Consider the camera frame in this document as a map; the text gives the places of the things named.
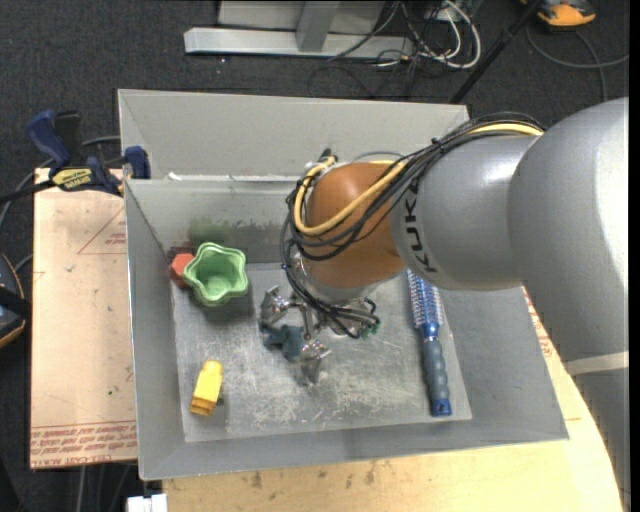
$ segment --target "blue brush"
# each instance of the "blue brush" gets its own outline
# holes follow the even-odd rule
[[[407,270],[413,325],[422,335],[422,364],[429,388],[432,416],[451,416],[447,369],[438,331],[444,323],[440,292],[411,270]]]

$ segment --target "green flower-shaped bowl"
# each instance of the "green flower-shaped bowl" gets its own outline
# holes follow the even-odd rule
[[[198,247],[193,260],[184,268],[182,279],[193,289],[194,297],[203,306],[224,306],[234,297],[249,290],[244,270],[246,257],[238,249],[212,242]]]

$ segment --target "table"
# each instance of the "table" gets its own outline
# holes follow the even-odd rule
[[[122,216],[104,194],[36,196],[34,469],[135,459]],[[569,440],[169,479],[170,510],[621,510],[594,420],[539,335]]]

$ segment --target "yellow block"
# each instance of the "yellow block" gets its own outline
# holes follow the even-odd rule
[[[221,386],[222,365],[218,361],[206,361],[200,370],[189,411],[209,416],[216,406]]]

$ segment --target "blue clamp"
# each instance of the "blue clamp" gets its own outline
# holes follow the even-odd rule
[[[64,146],[53,124],[54,114],[45,110],[36,115],[27,125],[27,134],[36,147],[47,154],[53,164],[49,169],[49,180],[64,191],[96,190],[107,194],[122,195],[122,181],[104,169],[100,161],[90,156],[85,166],[70,166],[73,155]],[[149,179],[151,167],[147,154],[140,146],[125,150],[124,161],[132,170],[132,178]]]
[[[140,146],[131,146],[124,150],[124,157],[133,171],[132,178],[148,180],[151,178],[151,165],[147,153]]]

